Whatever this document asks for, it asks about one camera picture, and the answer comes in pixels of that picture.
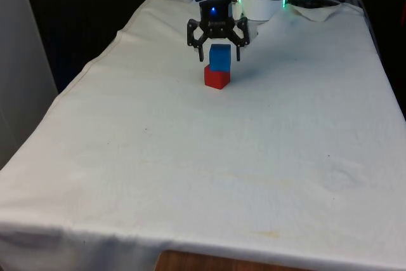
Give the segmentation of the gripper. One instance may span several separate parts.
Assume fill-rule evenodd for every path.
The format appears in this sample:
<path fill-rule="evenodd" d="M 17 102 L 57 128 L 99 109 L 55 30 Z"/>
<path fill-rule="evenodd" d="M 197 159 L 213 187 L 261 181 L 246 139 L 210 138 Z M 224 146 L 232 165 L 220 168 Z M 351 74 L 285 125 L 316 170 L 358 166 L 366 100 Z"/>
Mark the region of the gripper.
<path fill-rule="evenodd" d="M 197 50 L 199 61 L 204 61 L 203 45 L 209 38 L 207 32 L 226 30 L 226 38 L 236 47 L 236 59 L 240 61 L 240 49 L 250 43 L 248 19 L 242 17 L 238 20 L 233 19 L 232 0 L 207 0 L 199 3 L 200 21 L 189 19 L 187 23 L 187 44 Z M 240 37 L 234 28 L 242 32 Z M 194 32 L 200 29 L 202 34 L 198 39 Z"/>

